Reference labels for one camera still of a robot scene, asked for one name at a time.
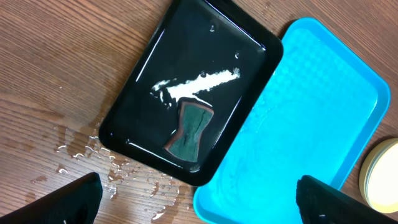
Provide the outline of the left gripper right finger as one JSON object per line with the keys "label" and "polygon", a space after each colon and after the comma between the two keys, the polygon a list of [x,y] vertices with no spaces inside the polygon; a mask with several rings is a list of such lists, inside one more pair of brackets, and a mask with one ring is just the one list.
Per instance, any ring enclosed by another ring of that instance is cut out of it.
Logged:
{"label": "left gripper right finger", "polygon": [[298,180],[296,203],[304,224],[397,224],[310,175]]}

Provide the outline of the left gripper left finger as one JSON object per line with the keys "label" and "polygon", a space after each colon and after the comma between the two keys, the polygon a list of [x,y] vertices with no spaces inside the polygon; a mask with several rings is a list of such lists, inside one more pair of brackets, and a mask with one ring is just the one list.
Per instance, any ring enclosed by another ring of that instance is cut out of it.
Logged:
{"label": "left gripper left finger", "polygon": [[1,217],[1,223],[93,223],[102,196],[101,179],[91,172]]}

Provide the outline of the dark wet sponge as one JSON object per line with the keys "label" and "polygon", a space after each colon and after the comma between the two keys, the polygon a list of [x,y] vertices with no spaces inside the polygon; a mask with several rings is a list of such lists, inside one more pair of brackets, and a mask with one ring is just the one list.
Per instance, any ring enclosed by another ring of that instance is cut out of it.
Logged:
{"label": "dark wet sponge", "polygon": [[182,161],[197,162],[201,135],[213,115],[214,111],[205,105],[183,101],[179,110],[178,129],[164,149]]}

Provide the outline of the yellow-green plate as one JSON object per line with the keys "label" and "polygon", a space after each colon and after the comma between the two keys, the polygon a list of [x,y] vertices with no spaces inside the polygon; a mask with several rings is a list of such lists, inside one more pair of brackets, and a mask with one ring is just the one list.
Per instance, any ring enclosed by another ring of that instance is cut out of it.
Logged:
{"label": "yellow-green plate", "polygon": [[359,173],[363,199],[381,213],[397,211],[397,139],[387,139],[374,147]]}

